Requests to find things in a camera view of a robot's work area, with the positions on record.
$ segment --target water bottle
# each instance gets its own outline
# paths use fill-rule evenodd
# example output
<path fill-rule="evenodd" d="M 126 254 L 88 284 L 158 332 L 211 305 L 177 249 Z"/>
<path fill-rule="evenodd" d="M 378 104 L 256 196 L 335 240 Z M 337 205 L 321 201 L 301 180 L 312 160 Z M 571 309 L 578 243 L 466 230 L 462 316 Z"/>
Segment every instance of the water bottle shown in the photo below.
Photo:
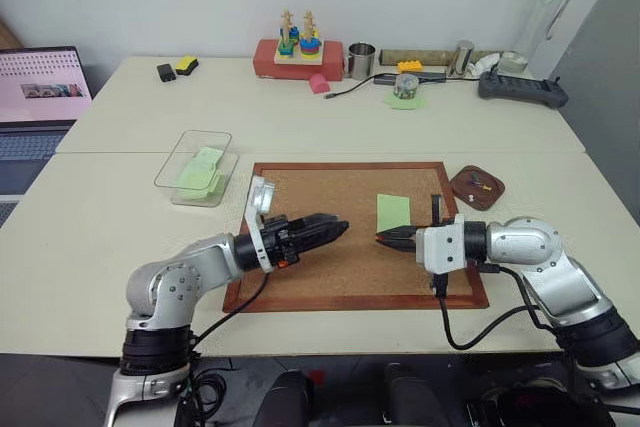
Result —
<path fill-rule="evenodd" d="M 498 73 L 521 74 L 543 39 L 553 36 L 553 29 L 570 0 L 535 0 L 524 28 L 512 50 L 505 51 L 498 62 Z"/>

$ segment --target clear plastic container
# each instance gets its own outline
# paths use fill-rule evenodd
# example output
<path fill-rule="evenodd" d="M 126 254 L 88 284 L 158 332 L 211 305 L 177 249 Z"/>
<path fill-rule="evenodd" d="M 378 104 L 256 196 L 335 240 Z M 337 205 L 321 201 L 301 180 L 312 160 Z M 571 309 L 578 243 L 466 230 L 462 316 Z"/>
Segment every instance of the clear plastic container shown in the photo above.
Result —
<path fill-rule="evenodd" d="M 220 203 L 238 156 L 227 151 L 231 134 L 187 130 L 178 140 L 154 184 L 174 204 L 215 207 Z"/>
<path fill-rule="evenodd" d="M 544 39 L 551 39 L 553 27 L 560 19 L 569 0 L 534 0 L 533 6 L 513 49 L 502 54 L 498 72 L 521 74 L 529 59 Z"/>

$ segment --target metal cup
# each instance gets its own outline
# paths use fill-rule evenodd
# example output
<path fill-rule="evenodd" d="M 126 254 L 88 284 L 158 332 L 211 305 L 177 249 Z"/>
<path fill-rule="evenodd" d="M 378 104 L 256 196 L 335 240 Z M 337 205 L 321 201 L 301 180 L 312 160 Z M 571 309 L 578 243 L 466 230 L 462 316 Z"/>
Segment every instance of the metal cup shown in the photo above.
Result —
<path fill-rule="evenodd" d="M 358 42 L 349 46 L 349 77 L 364 80 L 371 76 L 373 56 L 376 48 L 371 44 Z"/>

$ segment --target silver robotic arm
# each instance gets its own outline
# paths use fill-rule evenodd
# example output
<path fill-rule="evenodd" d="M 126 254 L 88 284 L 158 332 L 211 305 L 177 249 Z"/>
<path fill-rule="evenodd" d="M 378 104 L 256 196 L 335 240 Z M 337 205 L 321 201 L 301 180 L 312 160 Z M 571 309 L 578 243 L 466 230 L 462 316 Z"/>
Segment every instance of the silver robotic arm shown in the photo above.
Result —
<path fill-rule="evenodd" d="M 196 342 L 191 319 L 204 294 L 241 279 L 245 271 L 261 268 L 269 273 L 296 263 L 299 253 L 337 239 L 348 228 L 348 222 L 329 214 L 291 222 L 285 216 L 263 221 L 274 189 L 262 177 L 253 178 L 245 209 L 248 234 L 200 240 L 131 274 L 127 285 L 131 314 L 120 368 L 111 385 L 107 427 L 114 425 L 125 403 L 175 397 L 184 391 Z"/>
<path fill-rule="evenodd" d="M 486 225 L 459 214 L 448 225 L 416 231 L 416 261 L 434 277 L 465 268 L 468 260 L 516 265 L 558 345 L 597 388 L 640 384 L 638 339 L 549 224 L 523 217 Z"/>

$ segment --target wooden frame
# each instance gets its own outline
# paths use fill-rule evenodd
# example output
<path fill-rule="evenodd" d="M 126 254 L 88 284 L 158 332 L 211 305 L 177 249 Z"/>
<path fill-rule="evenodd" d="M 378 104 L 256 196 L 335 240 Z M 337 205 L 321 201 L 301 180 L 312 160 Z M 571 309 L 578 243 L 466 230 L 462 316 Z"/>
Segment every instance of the wooden frame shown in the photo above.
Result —
<path fill-rule="evenodd" d="M 256 163 L 254 173 L 262 175 L 265 170 L 375 170 L 375 169 L 433 169 L 437 173 L 443 198 L 449 213 L 455 215 L 457 207 L 449 180 L 442 162 L 366 162 L 366 163 Z M 478 271 L 468 266 L 465 269 L 471 295 L 450 295 L 447 306 L 452 309 L 474 309 L 489 306 L 487 294 Z M 245 299 L 239 299 L 241 281 L 227 286 L 223 311 L 230 312 Z M 437 309 L 438 300 L 426 295 L 358 295 L 325 296 L 313 298 L 260 298 L 258 297 L 244 312 L 299 312 L 319 310 L 398 310 Z"/>

